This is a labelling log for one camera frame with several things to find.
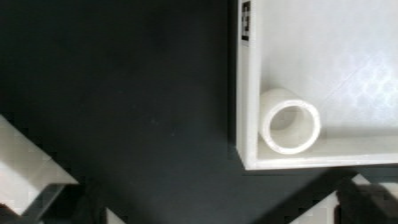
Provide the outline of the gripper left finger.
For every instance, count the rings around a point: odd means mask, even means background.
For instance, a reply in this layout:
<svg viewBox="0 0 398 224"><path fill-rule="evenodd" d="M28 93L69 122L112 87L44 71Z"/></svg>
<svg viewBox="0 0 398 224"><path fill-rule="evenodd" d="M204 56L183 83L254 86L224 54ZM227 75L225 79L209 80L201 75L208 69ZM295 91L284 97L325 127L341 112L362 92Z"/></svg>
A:
<svg viewBox="0 0 398 224"><path fill-rule="evenodd" d="M23 224L74 224L80 185L0 116L0 214Z"/></svg>

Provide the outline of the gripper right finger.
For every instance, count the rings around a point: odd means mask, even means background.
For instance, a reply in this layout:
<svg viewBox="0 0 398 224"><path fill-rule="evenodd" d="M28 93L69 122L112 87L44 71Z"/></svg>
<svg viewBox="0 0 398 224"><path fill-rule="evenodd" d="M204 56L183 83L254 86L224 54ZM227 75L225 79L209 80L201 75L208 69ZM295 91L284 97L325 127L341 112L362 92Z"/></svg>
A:
<svg viewBox="0 0 398 224"><path fill-rule="evenodd" d="M289 224L398 224L398 183L344 179Z"/></svg>

